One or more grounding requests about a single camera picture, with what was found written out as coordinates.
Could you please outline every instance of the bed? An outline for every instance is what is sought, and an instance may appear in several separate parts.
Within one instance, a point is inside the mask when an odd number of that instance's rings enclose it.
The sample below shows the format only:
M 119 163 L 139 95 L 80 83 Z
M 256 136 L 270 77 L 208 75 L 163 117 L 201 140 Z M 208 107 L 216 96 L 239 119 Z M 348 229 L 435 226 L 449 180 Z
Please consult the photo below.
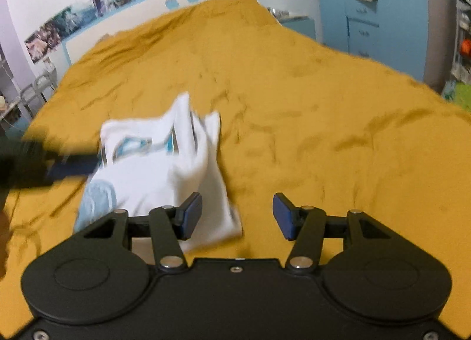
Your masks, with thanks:
M 441 260 L 453 291 L 441 320 L 471 332 L 471 115 L 424 84 L 282 27 L 256 0 L 209 0 L 98 43 L 66 73 L 26 136 L 98 148 L 110 118 L 163 114 L 188 91 L 221 114 L 218 163 L 243 238 L 187 254 L 286 259 L 273 219 L 283 192 L 330 215 L 362 209 Z M 11 192 L 0 332 L 30 319 L 20 277 L 70 236 L 83 180 Z M 328 240 L 323 261 L 341 250 Z

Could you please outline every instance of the white headboard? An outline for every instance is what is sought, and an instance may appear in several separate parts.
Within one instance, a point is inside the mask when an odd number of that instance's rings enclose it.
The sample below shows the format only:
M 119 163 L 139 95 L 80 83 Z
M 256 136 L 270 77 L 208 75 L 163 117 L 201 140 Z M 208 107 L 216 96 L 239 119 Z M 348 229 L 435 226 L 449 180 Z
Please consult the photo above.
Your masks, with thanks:
M 138 0 L 131 3 L 63 41 L 67 60 L 69 64 L 77 62 L 106 34 L 132 29 L 167 12 L 202 1 L 205 0 Z

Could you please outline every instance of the chair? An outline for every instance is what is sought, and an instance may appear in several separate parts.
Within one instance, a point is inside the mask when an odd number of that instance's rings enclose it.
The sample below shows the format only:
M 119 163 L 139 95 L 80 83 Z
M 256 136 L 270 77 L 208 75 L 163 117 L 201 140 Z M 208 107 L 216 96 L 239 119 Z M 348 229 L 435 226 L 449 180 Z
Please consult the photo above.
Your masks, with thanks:
M 28 85 L 26 88 L 24 88 L 21 91 L 20 93 L 21 103 L 27 109 L 28 113 L 31 115 L 31 118 L 34 117 L 34 114 L 30 107 L 32 103 L 36 103 L 36 106 L 37 106 L 37 103 L 39 103 L 39 108 L 41 108 L 46 102 L 48 102 L 46 97 L 44 97 L 43 95 L 43 92 L 47 88 L 51 88 L 52 92 L 54 93 L 57 90 L 57 84 L 55 80 L 53 79 L 53 74 L 48 71 L 45 71 L 42 75 L 37 77 L 36 80 L 34 80 L 34 83 Z M 33 91 L 33 94 L 31 94 L 30 92 L 30 94 L 27 95 L 27 92 L 31 90 Z

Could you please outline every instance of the metal screw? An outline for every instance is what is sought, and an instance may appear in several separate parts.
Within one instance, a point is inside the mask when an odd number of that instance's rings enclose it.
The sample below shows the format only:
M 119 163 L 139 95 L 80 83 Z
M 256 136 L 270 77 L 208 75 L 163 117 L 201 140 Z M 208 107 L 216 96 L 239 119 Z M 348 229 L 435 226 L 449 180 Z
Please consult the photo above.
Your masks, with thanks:
M 308 269 L 314 264 L 314 261 L 307 256 L 296 256 L 290 259 L 290 264 L 295 269 Z
M 179 256 L 173 255 L 164 256 L 162 259 L 160 259 L 160 264 L 166 269 L 176 269 L 183 264 L 183 259 Z
M 33 340 L 49 340 L 49 335 L 44 331 L 36 331 L 32 338 Z
M 439 334 L 434 331 L 427 332 L 423 336 L 423 340 L 439 340 Z

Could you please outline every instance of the green object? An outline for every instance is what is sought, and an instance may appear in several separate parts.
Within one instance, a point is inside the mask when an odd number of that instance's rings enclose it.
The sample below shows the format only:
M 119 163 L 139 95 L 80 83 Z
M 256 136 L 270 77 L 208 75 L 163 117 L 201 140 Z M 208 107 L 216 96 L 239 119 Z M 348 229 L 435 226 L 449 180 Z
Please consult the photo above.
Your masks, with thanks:
M 471 85 L 456 83 L 454 103 L 471 112 Z
M 464 82 L 447 81 L 442 97 L 449 102 L 461 106 L 471 112 L 471 85 Z

